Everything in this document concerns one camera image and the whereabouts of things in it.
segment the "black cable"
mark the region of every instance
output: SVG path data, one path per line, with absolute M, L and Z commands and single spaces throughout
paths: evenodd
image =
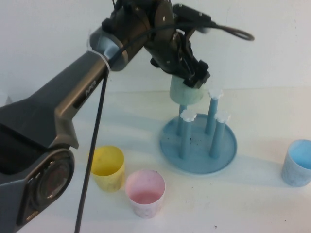
M 129 48 L 130 46 L 132 46 L 135 42 L 137 42 L 138 40 L 142 39 L 145 36 L 148 36 L 152 33 L 156 33 L 158 31 L 161 30 L 166 30 L 166 29 L 171 29 L 171 28 L 199 28 L 199 27 L 204 27 L 204 28 L 215 28 L 215 29 L 220 29 L 223 30 L 227 33 L 230 33 L 234 36 L 237 36 L 243 40 L 248 40 L 248 41 L 253 41 L 255 38 L 253 37 L 253 35 L 244 32 L 242 30 L 239 29 L 235 29 L 235 28 L 230 28 L 227 26 L 221 26 L 216 24 L 215 22 L 208 22 L 208 23 L 178 23 L 178 24 L 171 24 L 171 25 L 164 25 L 164 26 L 160 26 L 160 27 L 156 27 L 156 28 L 151 28 L 143 33 L 141 33 L 140 35 L 136 36 L 134 39 L 132 39 L 130 42 L 128 42 L 126 45 L 124 45 L 121 49 L 119 49 L 116 54 L 110 59 L 109 61 L 109 65 L 110 67 L 113 66 L 113 64 L 118 60 L 118 58 L 122 55 L 122 53 Z
M 104 72 L 104 80 L 103 80 L 101 96 L 100 96 L 99 104 L 98 104 L 98 111 L 96 115 L 96 121 L 95 121 L 92 141 L 91 141 L 91 148 L 89 150 L 88 162 L 86 166 L 86 173 L 84 176 L 84 182 L 83 182 L 83 187 L 82 187 L 82 192 L 81 192 L 81 198 L 80 198 L 74 233 L 80 232 L 81 220 L 82 220 L 82 215 L 83 215 L 83 207 L 84 207 L 84 203 L 86 200 L 86 191 L 87 191 L 89 176 L 90 176 L 91 168 L 92 168 L 92 162 L 93 162 L 94 151 L 95 151 L 95 146 L 96 146 L 97 134 L 99 130 L 99 124 L 101 122 L 101 117 L 102 117 L 102 110 L 103 110 L 103 105 L 104 105 L 104 97 L 105 97 L 105 91 L 106 91 L 106 86 L 107 86 L 108 74 L 109 74 L 109 70 L 106 68 L 106 71 Z

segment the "round blue base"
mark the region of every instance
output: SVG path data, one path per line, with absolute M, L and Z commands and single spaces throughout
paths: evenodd
M 169 121 L 160 134 L 160 147 L 164 156 L 176 167 L 191 173 L 209 174 L 228 166 L 237 154 L 237 140 L 232 130 L 225 125 L 222 150 L 219 158 L 209 156 L 213 134 L 205 134 L 206 114 L 198 114 L 192 124 L 190 155 L 181 159 L 181 137 L 177 135 L 178 117 Z

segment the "white wall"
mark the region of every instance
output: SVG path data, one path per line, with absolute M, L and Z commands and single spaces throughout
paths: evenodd
M 310 0 L 179 0 L 219 24 L 255 35 L 246 42 L 213 30 L 196 33 L 195 56 L 210 65 L 213 85 L 259 88 L 311 85 Z M 28 96 L 86 50 L 89 30 L 110 15 L 110 0 L 1 0 L 0 90 Z M 140 52 L 110 75 L 109 91 L 165 90 L 170 77 Z

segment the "yellow cup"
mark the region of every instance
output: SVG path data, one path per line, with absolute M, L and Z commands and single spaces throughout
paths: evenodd
M 95 149 L 91 172 L 105 192 L 116 192 L 124 184 L 124 154 L 114 146 Z

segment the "cup rim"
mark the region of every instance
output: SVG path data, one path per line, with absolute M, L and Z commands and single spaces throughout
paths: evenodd
M 295 140 L 295 141 L 291 142 L 291 144 L 290 144 L 290 145 L 288 146 L 288 148 L 287 148 L 288 157 L 290 158 L 290 160 L 291 160 L 292 162 L 294 162 L 294 163 L 295 163 L 297 166 L 299 166 L 301 169 L 304 169 L 304 170 L 306 170 L 306 171 L 311 171 L 311 169 L 308 169 L 308 168 L 305 168 L 305 167 L 299 165 L 299 164 L 292 158 L 292 156 L 291 156 L 291 154 L 290 154 L 290 149 L 292 148 L 292 146 L 293 146 L 295 143 L 298 143 L 298 142 L 308 142 L 308 143 L 311 144 L 311 140 L 307 140 L 307 139 L 298 139 L 298 140 Z
M 109 177 L 109 176 L 112 176 L 112 175 L 116 174 L 117 172 L 119 172 L 119 171 L 122 169 L 122 167 L 125 166 L 125 157 L 124 157 L 124 153 L 123 153 L 123 151 L 122 151 L 119 147 L 116 147 L 116 146 L 114 146 L 114 145 L 104 145 L 104 146 L 95 148 L 94 153 L 95 153 L 97 150 L 100 150 L 100 149 L 103 149 L 103 148 L 106 148 L 106 147 L 113 147 L 113 148 L 115 148 L 115 149 L 117 149 L 117 150 L 119 150 L 119 151 L 121 152 L 121 154 L 122 154 L 122 165 L 121 165 L 121 166 L 119 167 L 119 169 L 116 170 L 114 173 L 112 173 L 112 174 L 110 174 L 110 175 L 106 175 L 106 176 L 100 176 L 100 175 L 97 175 L 97 174 L 93 173 L 92 168 L 91 168 L 91 173 L 92 173 L 92 175 L 94 175 L 94 176 L 97 176 L 97 177 Z
M 129 178 L 130 178 L 132 175 L 134 175 L 134 174 L 136 174 L 136 173 L 138 173 L 138 172 L 141 172 L 141 171 L 154 171 L 154 172 L 156 172 L 156 173 L 162 178 L 162 180 L 163 180 L 163 182 L 164 182 L 164 191 L 163 191 L 161 197 L 159 197 L 158 200 L 156 200 L 156 201 L 154 201 L 154 202 L 152 202 L 152 203 L 149 203 L 149 204 L 141 204 L 141 203 L 138 203 L 138 202 L 132 200 L 132 199 L 130 198 L 130 196 L 128 195 L 128 193 L 127 193 L 127 186 L 128 186 L 128 180 L 129 180 Z M 125 182 L 125 187 L 124 187 L 124 188 L 125 188 L 125 193 L 126 193 L 128 199 L 129 199 L 130 201 L 134 202 L 134 203 L 137 204 L 137 205 L 148 206 L 148 205 L 153 205 L 154 203 L 156 203 L 157 201 L 159 201 L 159 200 L 164 196 L 164 194 L 165 194 L 165 192 L 166 192 L 166 183 L 165 183 L 165 179 L 163 178 L 163 176 L 162 176 L 158 171 L 155 171 L 155 170 L 152 170 L 152 169 L 140 169 L 140 170 L 134 171 L 133 173 L 131 173 L 131 174 L 127 177 L 126 182 Z

